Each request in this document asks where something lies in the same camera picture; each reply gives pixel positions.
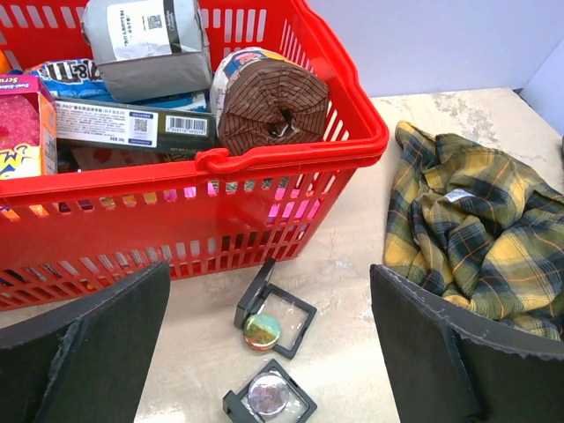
basket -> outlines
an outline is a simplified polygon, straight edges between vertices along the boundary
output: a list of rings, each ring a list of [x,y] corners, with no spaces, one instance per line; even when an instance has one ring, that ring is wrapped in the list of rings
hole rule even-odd
[[[86,0],[48,3],[0,5],[0,48],[13,66],[91,56],[79,23]],[[159,260],[172,278],[187,278],[294,258],[355,169],[382,156],[388,129],[344,48],[303,0],[200,5],[214,69],[228,53],[260,46],[327,82],[323,142],[1,181],[0,207],[13,213],[0,213],[0,309],[96,292]]]

barcode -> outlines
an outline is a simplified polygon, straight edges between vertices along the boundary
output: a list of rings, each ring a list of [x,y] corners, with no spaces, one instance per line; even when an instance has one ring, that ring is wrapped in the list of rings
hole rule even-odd
[[[206,136],[208,134],[208,121],[191,117],[167,116],[166,131]]]
[[[136,119],[133,123],[133,130],[138,130],[139,132],[147,132],[147,120],[146,119]]]
[[[162,28],[162,22],[160,20],[160,15],[148,16],[147,24],[149,29],[159,29]]]

white wall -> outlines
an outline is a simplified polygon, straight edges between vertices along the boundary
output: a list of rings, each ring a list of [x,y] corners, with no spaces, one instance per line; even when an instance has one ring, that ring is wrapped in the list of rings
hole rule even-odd
[[[562,0],[308,0],[371,96],[522,88],[564,37]]]
[[[564,134],[564,40],[524,87],[521,96]]]

table surface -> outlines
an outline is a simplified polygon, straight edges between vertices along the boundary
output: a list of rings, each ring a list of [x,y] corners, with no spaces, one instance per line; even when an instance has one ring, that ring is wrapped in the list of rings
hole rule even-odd
[[[560,136],[511,90],[373,99],[392,134],[379,163],[356,172],[303,254],[278,263],[271,282],[317,307],[298,355],[253,352],[233,326],[257,268],[173,283],[137,423],[228,422],[221,398],[276,358],[317,402],[312,423],[399,421],[372,312],[368,270],[382,262],[399,120],[500,148],[564,190]],[[0,314],[0,327],[53,305]]]

plaid shirt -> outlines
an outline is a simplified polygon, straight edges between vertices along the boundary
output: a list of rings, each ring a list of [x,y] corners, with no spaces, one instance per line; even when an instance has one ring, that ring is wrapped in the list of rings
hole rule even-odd
[[[458,135],[400,122],[396,140],[385,265],[477,314],[560,340],[564,196],[508,154]]]

